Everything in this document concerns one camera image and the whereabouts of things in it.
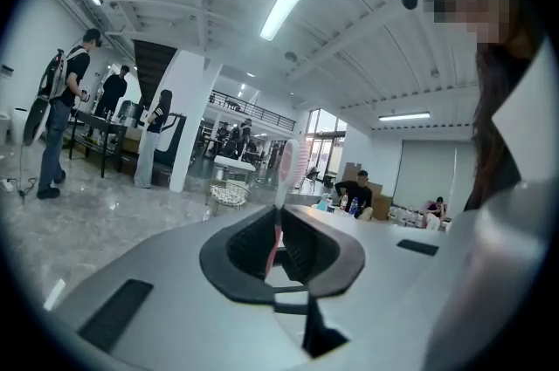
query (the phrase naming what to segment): blue jeans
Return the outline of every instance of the blue jeans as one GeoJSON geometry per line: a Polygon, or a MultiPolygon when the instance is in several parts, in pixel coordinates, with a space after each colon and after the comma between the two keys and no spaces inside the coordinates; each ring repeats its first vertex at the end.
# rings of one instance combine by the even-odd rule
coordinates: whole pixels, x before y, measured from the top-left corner
{"type": "Polygon", "coordinates": [[[49,189],[53,180],[62,180],[60,152],[71,110],[61,100],[54,100],[51,103],[51,112],[46,122],[46,147],[41,161],[41,176],[38,179],[39,191],[49,189]]]}

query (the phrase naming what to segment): balcony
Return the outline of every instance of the balcony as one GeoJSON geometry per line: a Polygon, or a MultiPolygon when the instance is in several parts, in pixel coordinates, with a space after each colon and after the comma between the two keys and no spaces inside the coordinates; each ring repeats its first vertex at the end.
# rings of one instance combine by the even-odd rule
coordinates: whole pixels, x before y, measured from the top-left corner
{"type": "Polygon", "coordinates": [[[251,103],[226,95],[225,93],[218,92],[217,90],[212,90],[208,101],[215,106],[230,109],[234,112],[246,115],[248,118],[261,120],[270,125],[286,129],[290,132],[292,132],[295,127],[295,121],[290,120],[285,116],[270,112],[262,107],[254,106],[251,103]]]}

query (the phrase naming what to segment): black shoe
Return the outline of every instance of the black shoe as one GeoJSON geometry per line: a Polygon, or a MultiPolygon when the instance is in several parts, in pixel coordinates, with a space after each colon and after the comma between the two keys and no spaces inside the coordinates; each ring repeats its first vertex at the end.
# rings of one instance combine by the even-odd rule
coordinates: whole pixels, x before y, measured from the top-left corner
{"type": "Polygon", "coordinates": [[[37,192],[37,199],[39,200],[56,199],[58,196],[60,196],[60,189],[58,188],[47,188],[37,192]]]}
{"type": "Polygon", "coordinates": [[[59,185],[60,183],[62,183],[64,180],[66,180],[66,172],[62,171],[62,178],[60,180],[55,180],[54,182],[59,185]]]}

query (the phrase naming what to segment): woman with long hair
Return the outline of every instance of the woman with long hair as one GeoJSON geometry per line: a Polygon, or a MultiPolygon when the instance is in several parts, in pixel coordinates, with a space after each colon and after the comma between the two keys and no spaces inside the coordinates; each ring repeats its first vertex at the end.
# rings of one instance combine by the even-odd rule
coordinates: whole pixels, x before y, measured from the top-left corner
{"type": "Polygon", "coordinates": [[[493,123],[493,115],[520,82],[543,39],[528,0],[425,0],[436,22],[465,26],[478,42],[480,101],[473,121],[477,153],[473,191],[465,210],[478,209],[514,186],[520,173],[493,123]]]}
{"type": "Polygon", "coordinates": [[[134,185],[139,188],[151,188],[151,174],[154,167],[154,152],[159,144],[159,133],[171,108],[173,93],[170,90],[162,90],[159,103],[154,112],[146,119],[148,130],[145,133],[146,140],[138,158],[134,185]]]}

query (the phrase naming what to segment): black rectangular slot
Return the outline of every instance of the black rectangular slot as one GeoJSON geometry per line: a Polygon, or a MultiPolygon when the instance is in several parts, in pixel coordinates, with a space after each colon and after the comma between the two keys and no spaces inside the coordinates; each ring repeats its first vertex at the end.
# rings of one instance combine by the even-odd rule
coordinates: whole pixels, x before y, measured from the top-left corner
{"type": "Polygon", "coordinates": [[[423,253],[428,256],[435,256],[437,253],[437,245],[423,244],[421,242],[411,241],[410,239],[404,239],[397,243],[398,247],[406,250],[416,251],[417,253],[423,253]]]}
{"type": "Polygon", "coordinates": [[[153,288],[149,283],[129,279],[79,329],[78,335],[109,353],[153,288]]]}

